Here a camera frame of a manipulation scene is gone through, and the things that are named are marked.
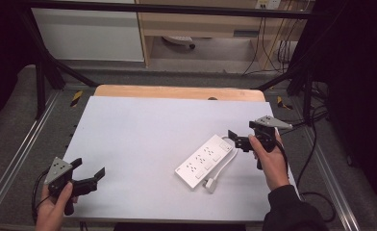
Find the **person's right hand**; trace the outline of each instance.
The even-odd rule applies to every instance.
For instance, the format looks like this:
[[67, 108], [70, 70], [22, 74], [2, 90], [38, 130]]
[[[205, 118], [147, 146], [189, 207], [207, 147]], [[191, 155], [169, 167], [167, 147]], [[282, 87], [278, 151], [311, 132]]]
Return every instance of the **person's right hand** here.
[[[281, 143], [280, 137], [276, 133], [275, 135], [276, 140]], [[287, 166], [281, 150], [275, 146], [271, 152], [267, 153], [255, 136], [249, 135], [248, 138], [254, 148], [255, 157], [260, 160], [263, 166], [266, 184], [269, 186], [270, 190], [273, 191], [281, 186], [289, 185]]]

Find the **white power strip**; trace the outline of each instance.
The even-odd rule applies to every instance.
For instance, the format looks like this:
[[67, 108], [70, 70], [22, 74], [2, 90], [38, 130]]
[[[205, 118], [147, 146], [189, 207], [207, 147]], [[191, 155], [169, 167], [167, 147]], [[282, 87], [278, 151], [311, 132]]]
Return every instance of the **white power strip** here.
[[230, 143], [213, 135], [174, 171], [194, 190], [231, 150]]

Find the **gray floor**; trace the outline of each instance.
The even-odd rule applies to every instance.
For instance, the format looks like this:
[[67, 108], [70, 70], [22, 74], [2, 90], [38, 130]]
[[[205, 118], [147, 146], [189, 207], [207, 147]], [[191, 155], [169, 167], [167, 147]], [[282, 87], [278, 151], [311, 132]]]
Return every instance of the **gray floor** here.
[[[246, 40], [229, 40], [215, 38], [198, 38], [194, 40], [196, 48], [189, 50], [183, 46], [169, 44], [158, 38], [152, 56], [152, 65], [126, 63], [98, 63], [94, 65], [73, 63], [81, 68], [80, 72], [88, 78], [105, 84], [123, 85], [161, 85], [188, 87], [216, 87], [249, 89], [274, 78], [279, 73], [255, 73], [241, 76], [253, 58], [250, 43]], [[259, 70], [253, 63], [251, 70]], [[21, 170], [17, 173], [12, 186], [0, 204], [0, 224], [30, 227], [33, 225], [30, 213], [30, 195], [33, 184], [39, 173], [51, 164], [51, 160], [65, 153], [76, 125], [88, 102], [88, 96], [94, 89], [81, 87], [84, 95], [77, 107], [69, 104], [74, 93], [80, 86], [71, 77], [66, 77], [68, 88], [60, 92], [57, 104], [38, 139], [31, 148]], [[275, 86], [265, 92], [265, 97], [271, 103], [273, 113], [283, 120], [299, 118], [295, 110], [277, 106], [277, 97], [282, 96], [286, 104], [300, 102], [302, 95], [288, 97], [285, 89], [289, 82]], [[0, 114], [0, 179], [8, 167], [15, 152], [25, 139], [27, 132], [34, 123], [36, 114], [35, 73], [31, 68], [23, 69], [14, 93]], [[377, 197], [365, 180], [359, 168], [349, 167], [346, 156], [333, 130], [331, 121], [321, 120], [317, 123], [317, 138], [320, 147], [329, 161], [331, 169], [337, 176], [339, 184], [346, 196], [357, 222], [362, 230], [377, 230]], [[311, 149], [306, 132], [295, 130], [282, 136], [289, 155], [289, 164], [295, 177], [298, 176]], [[315, 160], [309, 164], [303, 178], [300, 192], [314, 191], [329, 196]], [[320, 198], [309, 197], [308, 201], [318, 208], [320, 213], [328, 218], [331, 211]], [[74, 221], [65, 223], [65, 227], [76, 227]], [[111, 223], [92, 223], [94, 227], [112, 227]], [[342, 230], [339, 217], [329, 222], [332, 230]]]

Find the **white plug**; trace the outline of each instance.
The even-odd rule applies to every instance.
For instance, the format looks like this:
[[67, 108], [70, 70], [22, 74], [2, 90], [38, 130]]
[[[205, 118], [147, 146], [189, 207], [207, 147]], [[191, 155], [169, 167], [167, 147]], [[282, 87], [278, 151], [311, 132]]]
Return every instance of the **white plug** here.
[[206, 188], [207, 192], [213, 193], [216, 188], [216, 180], [213, 178], [209, 178], [203, 186]]

